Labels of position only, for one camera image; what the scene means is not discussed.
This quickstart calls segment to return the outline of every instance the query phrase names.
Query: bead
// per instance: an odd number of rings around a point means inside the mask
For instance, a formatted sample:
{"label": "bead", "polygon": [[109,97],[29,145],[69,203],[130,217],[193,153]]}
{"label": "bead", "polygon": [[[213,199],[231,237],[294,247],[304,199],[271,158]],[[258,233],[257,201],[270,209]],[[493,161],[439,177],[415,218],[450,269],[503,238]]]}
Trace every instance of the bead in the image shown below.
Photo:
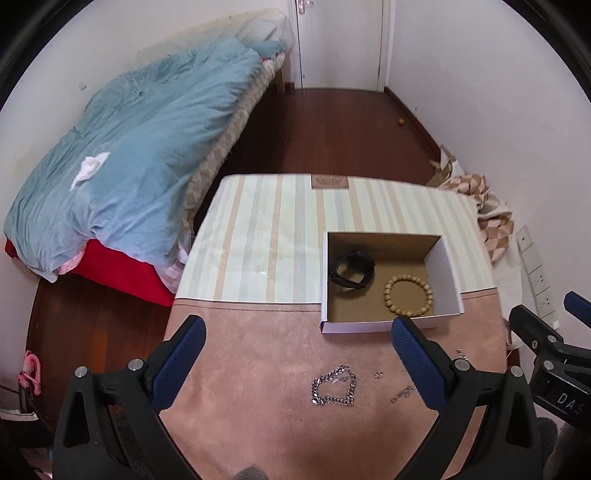
{"label": "bead", "polygon": [[[412,283],[416,283],[416,285],[420,286],[424,290],[425,295],[426,295],[426,305],[416,311],[403,310],[403,309],[397,307],[392,301],[391,291],[392,291],[392,286],[399,281],[409,281]],[[429,287],[429,284],[427,282],[425,282],[424,280],[421,280],[420,278],[418,278],[414,275],[408,275],[408,274],[394,275],[386,283],[386,288],[384,289],[384,301],[385,301],[387,308],[389,308],[390,311],[395,315],[405,316],[405,317],[409,317],[409,318],[420,317],[422,315],[425,315],[425,313],[427,313],[429,311],[429,308],[433,305],[433,291],[431,290],[431,288]]]}

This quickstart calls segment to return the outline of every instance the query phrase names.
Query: black watch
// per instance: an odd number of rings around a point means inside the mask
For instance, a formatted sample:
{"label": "black watch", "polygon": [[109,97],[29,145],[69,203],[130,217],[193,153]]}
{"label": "black watch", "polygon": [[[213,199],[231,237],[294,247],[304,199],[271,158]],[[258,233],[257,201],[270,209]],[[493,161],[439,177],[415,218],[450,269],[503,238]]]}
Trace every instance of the black watch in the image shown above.
{"label": "black watch", "polygon": [[[339,275],[341,263],[347,264],[355,270],[363,273],[363,278],[359,282],[348,280]],[[351,252],[342,255],[329,265],[329,279],[344,288],[365,288],[374,279],[374,259],[363,252]]]}

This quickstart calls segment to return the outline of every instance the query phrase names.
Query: wooden bed leg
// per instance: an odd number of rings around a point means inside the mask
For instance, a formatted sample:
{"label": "wooden bed leg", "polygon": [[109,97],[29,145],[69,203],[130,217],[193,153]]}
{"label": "wooden bed leg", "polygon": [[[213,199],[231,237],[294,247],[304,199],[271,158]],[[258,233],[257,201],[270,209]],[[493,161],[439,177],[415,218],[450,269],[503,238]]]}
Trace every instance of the wooden bed leg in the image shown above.
{"label": "wooden bed leg", "polygon": [[277,70],[275,74],[275,84],[277,85],[278,93],[285,93],[285,82],[283,81],[283,68]]}

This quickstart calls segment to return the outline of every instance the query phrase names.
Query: door frame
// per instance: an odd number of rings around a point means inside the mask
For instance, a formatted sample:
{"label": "door frame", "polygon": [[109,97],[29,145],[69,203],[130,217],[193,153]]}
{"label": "door frame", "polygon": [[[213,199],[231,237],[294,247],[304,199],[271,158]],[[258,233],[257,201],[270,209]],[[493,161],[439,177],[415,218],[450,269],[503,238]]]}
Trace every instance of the door frame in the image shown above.
{"label": "door frame", "polygon": [[[290,5],[290,17],[295,19],[294,22],[294,32],[297,36],[295,39],[295,43],[292,50],[292,59],[295,63],[299,60],[300,64],[297,66],[292,64],[291,71],[292,76],[295,82],[295,88],[303,88],[304,80],[301,76],[301,57],[300,57],[300,14],[298,13],[297,9],[297,2],[298,0],[293,0],[289,2]],[[379,65],[378,65],[378,82],[376,85],[377,92],[383,92],[384,86],[386,84],[387,73],[389,70],[390,64],[390,50],[391,50],[391,43],[392,38],[394,38],[393,30],[391,31],[391,26],[393,23],[391,21],[392,17],[392,3],[395,0],[382,0],[382,32],[381,32],[381,42],[380,42],[380,50],[379,50]]]}

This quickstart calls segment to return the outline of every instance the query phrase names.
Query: striped tablecloth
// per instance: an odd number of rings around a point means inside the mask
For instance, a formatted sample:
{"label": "striped tablecloth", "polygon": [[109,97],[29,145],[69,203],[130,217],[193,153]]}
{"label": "striped tablecloth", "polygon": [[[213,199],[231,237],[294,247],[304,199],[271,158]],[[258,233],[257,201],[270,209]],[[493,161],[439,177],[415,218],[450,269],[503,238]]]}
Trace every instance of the striped tablecloth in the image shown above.
{"label": "striped tablecloth", "polygon": [[461,291],[495,288],[467,196],[357,177],[322,190],[308,174],[235,175],[220,184],[177,298],[320,303],[325,231],[445,235]]}

